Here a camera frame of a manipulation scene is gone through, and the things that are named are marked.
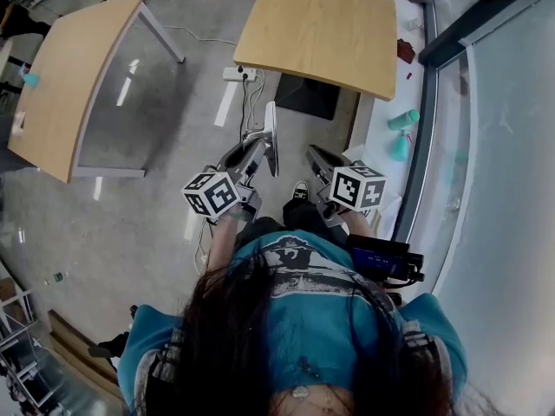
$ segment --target teal object on table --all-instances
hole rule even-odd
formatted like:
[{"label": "teal object on table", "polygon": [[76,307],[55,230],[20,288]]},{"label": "teal object on table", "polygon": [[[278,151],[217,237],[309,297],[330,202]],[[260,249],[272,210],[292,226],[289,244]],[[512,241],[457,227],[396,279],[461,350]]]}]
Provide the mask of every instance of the teal object on table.
[{"label": "teal object on table", "polygon": [[391,157],[398,162],[406,162],[408,160],[408,133],[406,131],[401,131],[399,138],[393,142]]},{"label": "teal object on table", "polygon": [[36,85],[38,85],[38,82],[40,80],[41,80],[41,78],[36,74],[26,74],[26,75],[23,76],[23,81],[25,83],[27,83],[33,89],[36,88]]},{"label": "teal object on table", "polygon": [[420,120],[420,113],[415,109],[411,109],[394,119],[388,120],[388,127],[391,131],[399,131],[400,129],[410,127],[418,120]]}]

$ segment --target teal t-shirt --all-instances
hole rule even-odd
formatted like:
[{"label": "teal t-shirt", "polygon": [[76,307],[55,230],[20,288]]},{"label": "teal t-shirt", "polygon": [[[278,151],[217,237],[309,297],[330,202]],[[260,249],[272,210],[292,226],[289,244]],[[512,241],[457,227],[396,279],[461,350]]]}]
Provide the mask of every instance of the teal t-shirt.
[{"label": "teal t-shirt", "polygon": [[[398,310],[375,283],[354,271],[349,253],[309,232],[262,236],[235,254],[232,267],[256,250],[276,271],[267,318],[271,384],[276,393],[323,383],[352,389],[356,350],[351,321],[369,354],[377,351],[378,341],[373,306],[357,293],[353,296],[356,280],[368,287],[400,330],[405,321],[418,321],[423,333],[443,341],[458,396],[467,376],[464,350],[435,297],[419,296]],[[139,307],[119,365],[121,391],[130,406],[140,383],[141,359],[166,346],[173,329],[180,326],[174,316],[153,313],[158,312]]]}]

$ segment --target white cube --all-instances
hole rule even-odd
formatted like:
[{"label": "white cube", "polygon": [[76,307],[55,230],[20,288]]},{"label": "white cube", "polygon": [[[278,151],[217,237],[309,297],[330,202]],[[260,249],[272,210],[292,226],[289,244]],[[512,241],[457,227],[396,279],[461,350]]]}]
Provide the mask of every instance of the white cube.
[{"label": "white cube", "polygon": [[337,166],[331,181],[330,200],[353,211],[377,208],[387,178],[367,166]]},{"label": "white cube", "polygon": [[227,172],[200,172],[181,188],[193,211],[205,218],[217,218],[240,197]]}]

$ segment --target black electronic device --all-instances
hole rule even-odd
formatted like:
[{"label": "black electronic device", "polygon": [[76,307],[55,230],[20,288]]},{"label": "black electronic device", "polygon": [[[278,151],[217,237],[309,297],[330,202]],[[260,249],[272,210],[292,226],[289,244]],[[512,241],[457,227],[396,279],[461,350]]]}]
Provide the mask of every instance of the black electronic device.
[{"label": "black electronic device", "polygon": [[398,289],[424,280],[424,256],[409,252],[408,244],[351,234],[347,246],[355,271],[384,288]]}]

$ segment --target black sneaker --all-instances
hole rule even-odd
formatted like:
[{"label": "black sneaker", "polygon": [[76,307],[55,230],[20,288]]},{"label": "black sneaker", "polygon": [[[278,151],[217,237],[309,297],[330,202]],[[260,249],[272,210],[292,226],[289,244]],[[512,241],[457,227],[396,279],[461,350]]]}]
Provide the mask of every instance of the black sneaker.
[{"label": "black sneaker", "polygon": [[293,189],[293,198],[303,198],[304,200],[309,199],[309,186],[306,182],[297,182],[295,188]]}]

